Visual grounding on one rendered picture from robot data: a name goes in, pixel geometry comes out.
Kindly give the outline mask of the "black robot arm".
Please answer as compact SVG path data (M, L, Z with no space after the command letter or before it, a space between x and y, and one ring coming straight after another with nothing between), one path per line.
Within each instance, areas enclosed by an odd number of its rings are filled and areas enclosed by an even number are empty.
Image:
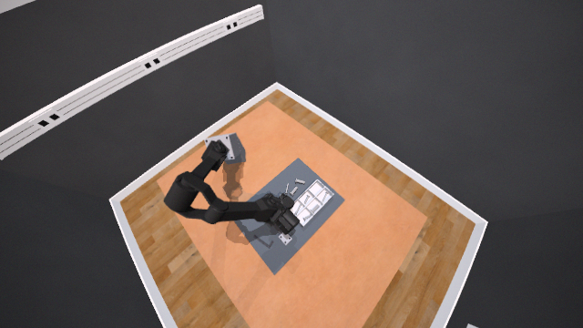
M203 161L193 171L185 171L175 178L164 199L165 204L187 219L204 220L209 224L255 219L257 222L274 225L278 221L291 232L300 220L290 211L295 204L290 196L282 193L277 198L270 193L265 198L253 202L224 201L216 196L209 184L204 182L210 169L218 171L222 161L227 158L225 156L227 152L228 148L221 141L212 140L201 156ZM210 205L207 211L190 207L199 192Z

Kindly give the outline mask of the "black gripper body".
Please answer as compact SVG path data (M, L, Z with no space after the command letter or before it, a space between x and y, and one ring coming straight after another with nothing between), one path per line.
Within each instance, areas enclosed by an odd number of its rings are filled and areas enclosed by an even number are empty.
M270 193L268 193L268 194L270 194ZM268 194L264 195L263 198L265 198ZM280 226L280 229L285 235L287 235L289 233L282 225Z

